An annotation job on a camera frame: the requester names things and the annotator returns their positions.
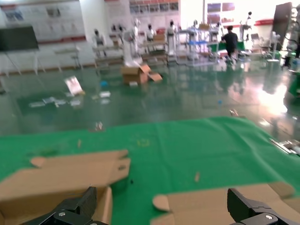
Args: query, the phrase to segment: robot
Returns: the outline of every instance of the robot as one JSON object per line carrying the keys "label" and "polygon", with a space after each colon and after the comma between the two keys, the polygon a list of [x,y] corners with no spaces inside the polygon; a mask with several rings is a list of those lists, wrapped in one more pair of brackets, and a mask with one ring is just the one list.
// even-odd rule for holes
{"label": "robot", "polygon": [[156,35],[156,31],[152,29],[152,25],[148,25],[148,30],[145,32],[145,36],[147,41],[153,41],[153,37]]}
{"label": "robot", "polygon": [[123,33],[124,64],[128,67],[138,67],[143,62],[138,53],[140,24],[141,22],[138,19],[135,19],[133,28]]}
{"label": "robot", "polygon": [[168,42],[168,55],[174,56],[175,55],[175,49],[176,49],[176,33],[177,28],[174,25],[174,21],[170,21],[170,26],[166,29],[165,35]]}
{"label": "robot", "polygon": [[[197,26],[198,25],[198,21],[194,20],[193,25],[191,27],[188,28],[188,42],[192,43],[192,42],[197,42]],[[197,45],[189,45],[189,52],[190,54],[187,56],[187,58],[189,60],[198,60],[199,59],[199,55],[197,54],[198,52],[198,46]]]}
{"label": "robot", "polygon": [[[100,35],[99,34],[99,31],[97,29],[94,30],[94,37],[93,37],[93,43],[96,47],[99,47],[99,46],[104,46],[105,45],[105,38],[104,38],[104,35]],[[97,51],[96,52],[96,55],[97,57],[99,58],[101,55],[100,55],[100,51]]]}
{"label": "robot", "polygon": [[252,12],[248,12],[247,20],[245,21],[245,23],[243,21],[240,22],[240,40],[248,41],[251,39],[252,26]]}

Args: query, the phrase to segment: cardboard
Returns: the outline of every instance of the cardboard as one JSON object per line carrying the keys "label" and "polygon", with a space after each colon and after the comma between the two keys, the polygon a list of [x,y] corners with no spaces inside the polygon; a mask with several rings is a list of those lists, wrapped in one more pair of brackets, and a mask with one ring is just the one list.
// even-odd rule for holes
{"label": "cardboard", "polygon": [[150,77],[151,80],[153,80],[154,82],[157,81],[161,81],[163,78],[161,77],[161,75],[159,73],[156,72],[150,72],[148,73],[148,76]]}
{"label": "cardboard", "polygon": [[143,64],[140,67],[122,67],[121,68],[121,73],[123,75],[138,76],[140,74],[146,74],[150,71],[151,71],[151,69],[147,64]]}
{"label": "cardboard", "polygon": [[122,67],[121,73],[125,84],[132,82],[143,84],[148,81],[148,77],[155,82],[163,79],[160,74],[152,72],[147,64],[143,64],[140,67]]}
{"label": "cardboard", "polygon": [[61,157],[34,157],[30,162],[36,167],[55,167],[61,165],[73,165],[77,163],[90,163],[114,160],[128,155],[128,150],[117,150],[109,152],[95,152]]}
{"label": "cardboard", "polygon": [[135,82],[137,84],[143,84],[146,83],[147,81],[148,81],[147,74],[141,74],[139,76],[123,75],[124,84],[130,85],[132,82]]}
{"label": "cardboard", "polygon": [[[157,195],[154,206],[166,212],[151,220],[151,225],[216,225],[235,221],[227,211],[227,188]],[[275,182],[241,186],[237,188],[246,198],[266,203],[279,215],[300,221],[300,198],[291,198],[294,189],[285,183]]]}
{"label": "cardboard", "polygon": [[110,224],[108,185],[128,176],[127,150],[44,159],[41,168],[19,170],[0,183],[0,225],[19,225],[52,211],[66,198],[97,187],[93,220]]}
{"label": "cardboard", "polygon": [[153,41],[162,42],[165,41],[165,34],[157,34],[153,36]]}

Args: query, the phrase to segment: shiny floor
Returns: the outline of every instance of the shiny floor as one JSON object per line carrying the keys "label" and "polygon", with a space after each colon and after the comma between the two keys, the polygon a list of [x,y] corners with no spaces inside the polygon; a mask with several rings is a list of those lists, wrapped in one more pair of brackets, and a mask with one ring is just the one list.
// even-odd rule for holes
{"label": "shiny floor", "polygon": [[[0,135],[105,128],[167,120],[230,116],[235,109],[275,138],[300,137],[300,105],[285,106],[290,74],[278,63],[263,60],[215,66],[151,67],[163,81],[126,86],[120,68],[97,74],[95,69],[3,77],[7,94],[0,95]],[[84,96],[68,97],[64,79],[75,75]],[[100,93],[109,91],[109,97]],[[62,105],[33,107],[44,98]]]}

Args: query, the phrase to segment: small cardboard piece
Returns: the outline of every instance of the small cardboard piece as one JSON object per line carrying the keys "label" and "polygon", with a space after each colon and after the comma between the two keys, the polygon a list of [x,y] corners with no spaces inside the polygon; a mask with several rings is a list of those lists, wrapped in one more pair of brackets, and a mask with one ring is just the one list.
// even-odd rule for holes
{"label": "small cardboard piece", "polygon": [[41,168],[22,169],[0,183],[0,225],[19,225],[52,211],[61,201],[97,188],[93,220],[110,224],[108,185],[128,176],[127,150],[45,158]]}
{"label": "small cardboard piece", "polygon": [[163,79],[159,73],[152,72],[152,71],[148,73],[148,76],[154,82],[161,81]]}
{"label": "small cardboard piece", "polygon": [[[227,188],[157,195],[154,206],[169,213],[151,220],[151,225],[216,225],[235,221],[227,211]],[[264,202],[289,220],[300,221],[300,198],[291,198],[294,189],[283,182],[238,187],[246,198]]]}

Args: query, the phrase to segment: green cloth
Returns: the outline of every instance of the green cloth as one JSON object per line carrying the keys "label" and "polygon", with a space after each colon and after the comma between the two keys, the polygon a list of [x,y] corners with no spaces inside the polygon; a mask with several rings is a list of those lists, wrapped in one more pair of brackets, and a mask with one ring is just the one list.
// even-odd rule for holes
{"label": "green cloth", "polygon": [[292,75],[290,84],[288,86],[288,92],[290,92],[294,97],[298,96],[297,90],[300,89],[300,72]]}
{"label": "green cloth", "polygon": [[145,225],[160,214],[152,206],[157,194],[276,180],[300,193],[300,157],[283,153],[269,137],[251,121],[233,117],[136,124],[102,133],[4,136],[0,179],[30,166],[33,156],[128,149],[129,177],[112,186],[112,224]]}
{"label": "green cloth", "polygon": [[[215,53],[217,51],[217,44],[210,45],[209,47],[211,48],[212,53]],[[221,51],[221,50],[226,50],[226,43],[223,43],[223,42],[219,43],[218,51]],[[245,50],[245,44],[244,44],[243,41],[238,42],[238,50],[239,51],[244,51]]]}

